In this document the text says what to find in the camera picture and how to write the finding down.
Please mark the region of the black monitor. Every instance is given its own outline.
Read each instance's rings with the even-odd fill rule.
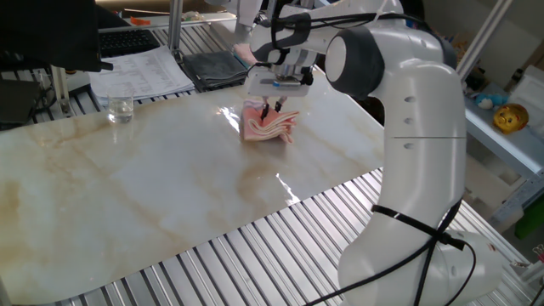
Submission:
[[[0,0],[0,53],[69,70],[111,70],[100,61],[94,0]]]

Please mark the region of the marble table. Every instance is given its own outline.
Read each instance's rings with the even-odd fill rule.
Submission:
[[[381,166],[383,129],[319,71],[295,144],[240,137],[244,87],[0,134],[0,275],[15,304],[93,290]]]

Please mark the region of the pink towel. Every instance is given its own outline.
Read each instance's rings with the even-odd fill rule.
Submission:
[[[261,120],[264,103],[255,100],[245,100],[242,116],[244,120],[244,140],[260,141],[280,137],[288,144],[293,143],[292,127],[297,125],[295,117],[298,111],[277,112],[272,106],[268,115]]]
[[[239,43],[234,46],[235,52],[240,58],[248,65],[257,63],[255,56],[253,56],[252,50],[249,47],[249,43]]]

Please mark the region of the yellow toy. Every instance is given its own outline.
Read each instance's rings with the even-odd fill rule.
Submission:
[[[493,125],[506,135],[525,128],[527,122],[529,122],[527,110],[514,103],[502,106],[493,116]]]

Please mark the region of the shelf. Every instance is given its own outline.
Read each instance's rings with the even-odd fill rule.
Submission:
[[[505,135],[493,127],[491,110],[480,109],[465,98],[467,132],[501,158],[524,178],[530,178],[544,168],[544,141],[528,128]]]

